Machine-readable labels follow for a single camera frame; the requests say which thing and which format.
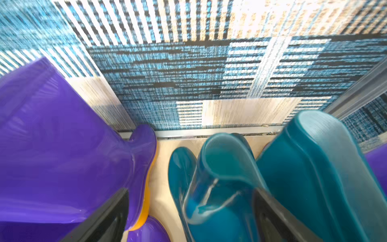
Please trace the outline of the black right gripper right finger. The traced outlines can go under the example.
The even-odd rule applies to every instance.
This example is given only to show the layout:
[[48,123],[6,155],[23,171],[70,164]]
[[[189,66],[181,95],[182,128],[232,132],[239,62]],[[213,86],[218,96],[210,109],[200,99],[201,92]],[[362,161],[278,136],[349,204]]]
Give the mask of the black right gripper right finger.
[[261,242],[322,241],[264,189],[254,190],[253,211]]

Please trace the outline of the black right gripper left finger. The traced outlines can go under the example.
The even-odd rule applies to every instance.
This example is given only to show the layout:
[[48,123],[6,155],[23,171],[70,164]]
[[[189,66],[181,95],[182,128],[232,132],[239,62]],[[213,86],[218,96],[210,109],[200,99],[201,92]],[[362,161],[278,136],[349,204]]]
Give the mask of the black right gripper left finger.
[[100,205],[93,205],[77,192],[69,199],[69,204],[79,208],[85,219],[62,237],[61,242],[121,241],[129,213],[127,188],[117,190]]

